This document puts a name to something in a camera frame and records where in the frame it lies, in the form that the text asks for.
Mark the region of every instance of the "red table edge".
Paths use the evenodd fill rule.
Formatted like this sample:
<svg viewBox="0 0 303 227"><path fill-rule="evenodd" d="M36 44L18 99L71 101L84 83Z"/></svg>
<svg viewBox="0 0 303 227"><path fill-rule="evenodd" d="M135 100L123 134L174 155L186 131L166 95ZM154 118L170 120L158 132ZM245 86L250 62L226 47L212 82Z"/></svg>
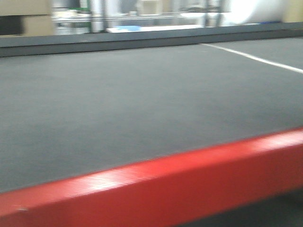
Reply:
<svg viewBox="0 0 303 227"><path fill-rule="evenodd" d="M2 227L161 227L303 186L303 128L0 194Z"/></svg>

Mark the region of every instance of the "blue object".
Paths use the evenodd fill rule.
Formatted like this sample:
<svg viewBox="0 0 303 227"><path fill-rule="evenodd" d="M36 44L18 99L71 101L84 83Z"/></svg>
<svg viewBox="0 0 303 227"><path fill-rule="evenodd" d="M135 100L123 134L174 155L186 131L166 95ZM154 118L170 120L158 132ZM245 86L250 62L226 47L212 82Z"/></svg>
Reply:
<svg viewBox="0 0 303 227"><path fill-rule="evenodd" d="M116 26L115 28L117 28L119 30L128 30L130 32L141 31L140 26Z"/></svg>

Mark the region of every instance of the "white paper roll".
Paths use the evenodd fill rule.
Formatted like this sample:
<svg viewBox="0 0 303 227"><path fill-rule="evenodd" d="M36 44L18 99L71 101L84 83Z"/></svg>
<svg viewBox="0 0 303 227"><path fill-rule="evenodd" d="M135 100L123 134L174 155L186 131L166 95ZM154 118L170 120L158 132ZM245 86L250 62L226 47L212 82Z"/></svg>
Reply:
<svg viewBox="0 0 303 227"><path fill-rule="evenodd" d="M231 0L230 20L235 24L282 21L288 0Z"/></svg>

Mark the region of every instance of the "conveyor belt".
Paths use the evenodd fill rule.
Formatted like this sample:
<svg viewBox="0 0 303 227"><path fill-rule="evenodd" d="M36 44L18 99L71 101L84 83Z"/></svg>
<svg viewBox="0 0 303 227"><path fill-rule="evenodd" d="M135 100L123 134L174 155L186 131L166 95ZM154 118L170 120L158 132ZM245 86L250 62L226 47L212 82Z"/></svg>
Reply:
<svg viewBox="0 0 303 227"><path fill-rule="evenodd" d="M303 39L215 45L303 68ZM0 192L303 125L303 74L211 46L10 57L0 71Z"/></svg>

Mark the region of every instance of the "white line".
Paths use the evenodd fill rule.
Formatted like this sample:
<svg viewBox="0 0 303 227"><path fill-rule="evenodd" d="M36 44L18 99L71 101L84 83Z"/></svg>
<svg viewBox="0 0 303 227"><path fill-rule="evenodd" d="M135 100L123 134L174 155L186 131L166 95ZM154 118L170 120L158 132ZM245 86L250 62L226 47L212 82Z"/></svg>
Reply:
<svg viewBox="0 0 303 227"><path fill-rule="evenodd" d="M277 63L277 62L274 62L274 61L265 60L265 59L256 57L254 55L248 54L248 53L243 53L243 52L240 52L240 51L235 51L235 50L232 50L232 49L229 49L229 48L220 47L220 46L216 46L216 45L212 45L212 44L202 44L202 45L211 46L211 47L214 47L214 48L217 48L217 49L220 49L220 50L224 50L224 51L227 51L227 52L230 52L230 53L235 53L235 54L241 55L241 56L246 57L246 58L250 58L250 59L255 60L255 61L259 61L259 62L269 64L269 65L274 65L274 66L277 66L277 67L280 67L280 68L283 68L283 69L286 69L286 70L290 70L290 71L294 71L294 72L298 72L298 73L303 74L302 69L295 68L295 67L292 67L292 66L289 66L289 65L284 65L284 64Z"/></svg>

